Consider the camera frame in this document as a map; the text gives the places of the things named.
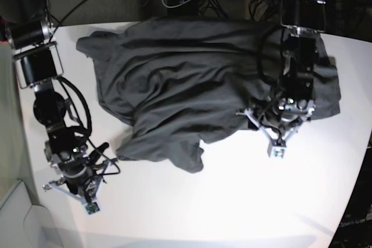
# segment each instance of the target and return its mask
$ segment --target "gray t-shirt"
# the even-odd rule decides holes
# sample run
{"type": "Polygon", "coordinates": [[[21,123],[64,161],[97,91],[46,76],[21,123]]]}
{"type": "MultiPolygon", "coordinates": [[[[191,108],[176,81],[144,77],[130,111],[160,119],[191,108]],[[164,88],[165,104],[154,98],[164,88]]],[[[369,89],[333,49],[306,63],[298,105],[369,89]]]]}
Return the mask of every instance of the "gray t-shirt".
{"type": "MultiPolygon", "coordinates": [[[[271,24],[220,19],[152,19],[122,34],[95,32],[77,42],[91,57],[99,104],[133,126],[120,160],[169,159],[188,172],[203,169],[199,147],[247,129],[236,112],[252,97],[267,98],[270,87],[257,75],[257,46],[271,24]]],[[[266,75],[279,76],[280,31],[265,43],[266,75]]],[[[339,113],[337,69],[324,44],[315,66],[317,109],[313,119],[339,113]]]]}

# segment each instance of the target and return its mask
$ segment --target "table surface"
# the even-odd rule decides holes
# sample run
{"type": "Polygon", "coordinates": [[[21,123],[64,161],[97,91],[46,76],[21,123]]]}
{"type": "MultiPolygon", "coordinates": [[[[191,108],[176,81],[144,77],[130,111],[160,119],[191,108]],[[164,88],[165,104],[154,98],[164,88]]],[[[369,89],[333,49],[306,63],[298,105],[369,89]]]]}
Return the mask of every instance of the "table surface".
{"type": "MultiPolygon", "coordinates": [[[[90,107],[92,140],[96,145],[109,142],[110,157],[130,127],[98,105],[92,61],[77,52],[75,44],[95,30],[120,32],[129,25],[62,27],[56,35],[65,77],[90,107]]],[[[33,91],[21,90],[38,195],[51,211],[65,247],[328,247],[372,129],[372,46],[322,37],[339,71],[341,114],[304,124],[284,160],[268,158],[263,134],[239,131],[211,145],[202,143],[205,168],[197,174],[169,161],[120,162],[122,173],[107,177],[99,194],[102,212],[92,216],[59,192],[43,192],[42,185],[58,176],[43,153],[47,134],[33,116],[33,91]],[[210,242],[218,244],[208,246],[210,242]]],[[[63,92],[57,83],[55,87],[63,92]]]]}

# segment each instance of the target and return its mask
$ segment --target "black equipment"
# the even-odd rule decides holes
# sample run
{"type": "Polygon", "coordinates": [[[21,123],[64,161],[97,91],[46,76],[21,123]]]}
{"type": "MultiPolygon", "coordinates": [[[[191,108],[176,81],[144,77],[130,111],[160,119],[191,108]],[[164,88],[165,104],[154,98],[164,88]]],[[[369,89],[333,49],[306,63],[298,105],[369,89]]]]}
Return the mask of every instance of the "black equipment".
{"type": "Polygon", "coordinates": [[[92,133],[89,108],[80,91],[62,77],[63,69],[57,43],[53,40],[46,0],[0,0],[0,15],[4,23],[3,33],[13,51],[20,87],[34,90],[34,115],[48,133],[44,150],[46,159],[61,174],[58,181],[51,181],[43,188],[66,193],[81,202],[88,214],[95,213],[99,211],[97,191],[103,176],[108,175],[109,166],[116,166],[116,160],[103,155],[108,143],[98,148],[93,145],[94,151],[87,155],[87,141],[90,141],[92,133]],[[53,80],[62,84],[68,95],[66,100],[54,91],[53,80]],[[65,86],[82,101],[87,128],[83,127],[65,86]],[[77,126],[66,125],[66,112],[77,126]],[[101,157],[105,160],[98,163],[101,157]],[[64,184],[68,191],[60,187],[64,184]]]}
{"type": "Polygon", "coordinates": [[[324,5],[325,0],[281,0],[281,74],[273,80],[258,69],[262,80],[271,86],[271,94],[268,100],[252,100],[244,112],[249,128],[261,130],[268,138],[270,157],[284,157],[287,142],[311,120],[316,109],[313,71],[319,58],[316,40],[326,26],[324,5]],[[289,36],[284,41],[286,32],[289,36]],[[275,139],[267,128],[277,134],[275,139]]]}

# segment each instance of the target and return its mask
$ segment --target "metal bracket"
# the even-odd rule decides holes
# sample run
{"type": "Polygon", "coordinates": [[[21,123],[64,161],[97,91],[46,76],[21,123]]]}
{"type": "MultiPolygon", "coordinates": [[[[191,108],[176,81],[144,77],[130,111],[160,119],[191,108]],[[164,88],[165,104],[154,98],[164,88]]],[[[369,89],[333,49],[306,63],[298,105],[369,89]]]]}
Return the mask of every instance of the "metal bracket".
{"type": "Polygon", "coordinates": [[[273,139],[267,132],[266,128],[260,124],[258,119],[254,116],[252,109],[246,109],[244,115],[266,136],[269,140],[269,148],[267,154],[273,158],[283,158],[287,150],[287,142],[298,132],[300,125],[292,128],[284,139],[273,139]]]}
{"type": "MultiPolygon", "coordinates": [[[[103,169],[101,174],[105,174],[112,163],[109,160],[105,160],[103,162],[103,164],[105,164],[106,166],[103,169]]],[[[99,212],[101,210],[99,208],[99,204],[98,204],[98,200],[97,200],[96,196],[97,196],[98,192],[101,190],[101,186],[102,186],[102,183],[103,183],[103,176],[97,175],[96,177],[94,177],[92,179],[92,181],[89,183],[88,187],[87,187],[87,192],[92,197],[92,202],[91,203],[88,203],[86,201],[85,197],[74,195],[74,194],[70,193],[69,191],[60,187],[64,183],[65,183],[65,178],[64,178],[64,176],[62,176],[61,179],[59,179],[57,181],[50,181],[48,184],[43,185],[42,188],[43,188],[44,191],[49,191],[51,189],[54,189],[54,190],[56,190],[60,193],[68,195],[72,199],[81,203],[84,206],[85,211],[87,212],[88,215],[99,212]]]]}
{"type": "Polygon", "coordinates": [[[281,25],[297,36],[324,31],[325,2],[326,0],[281,0],[281,25]]]}
{"type": "Polygon", "coordinates": [[[66,104],[67,113],[69,114],[70,119],[72,121],[76,122],[77,124],[79,124],[79,119],[77,117],[75,117],[73,115],[72,111],[71,111],[72,100],[71,99],[66,99],[65,104],[66,104]]]}

